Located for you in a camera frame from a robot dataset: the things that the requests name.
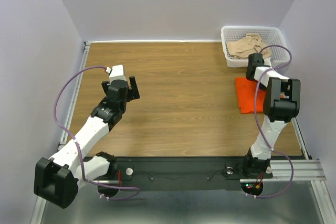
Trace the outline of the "orange t-shirt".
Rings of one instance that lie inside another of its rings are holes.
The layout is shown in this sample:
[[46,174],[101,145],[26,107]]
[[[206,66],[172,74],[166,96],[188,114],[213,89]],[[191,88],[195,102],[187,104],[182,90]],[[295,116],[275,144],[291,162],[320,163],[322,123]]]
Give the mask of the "orange t-shirt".
[[[257,83],[247,80],[245,77],[237,77],[235,79],[237,91],[238,107],[241,114],[254,113],[254,99]],[[266,91],[259,89],[257,94],[257,113],[263,112],[263,103]]]

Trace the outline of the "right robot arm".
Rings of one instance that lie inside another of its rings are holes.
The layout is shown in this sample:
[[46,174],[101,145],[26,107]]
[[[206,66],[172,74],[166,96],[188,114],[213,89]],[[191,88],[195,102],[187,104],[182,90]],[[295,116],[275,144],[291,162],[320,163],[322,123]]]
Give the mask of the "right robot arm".
[[279,74],[265,64],[262,54],[253,53],[248,57],[246,78],[256,81],[257,87],[266,88],[263,102],[264,120],[257,126],[259,134],[254,144],[244,156],[241,165],[241,178],[252,179],[259,175],[271,174],[270,159],[272,153],[285,158],[288,156],[274,149],[275,143],[285,126],[299,114],[301,81]]

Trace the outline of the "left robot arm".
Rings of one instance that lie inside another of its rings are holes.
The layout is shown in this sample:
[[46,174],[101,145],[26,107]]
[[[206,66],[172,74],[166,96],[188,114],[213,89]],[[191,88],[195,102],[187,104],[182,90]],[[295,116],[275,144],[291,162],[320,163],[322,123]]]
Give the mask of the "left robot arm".
[[50,158],[42,157],[35,166],[34,194],[62,209],[73,202],[81,187],[95,184],[94,179],[121,177],[113,155],[100,152],[87,162],[83,159],[122,119],[127,103],[139,99],[140,94],[134,76],[128,81],[104,81],[102,87],[106,96],[74,138]]

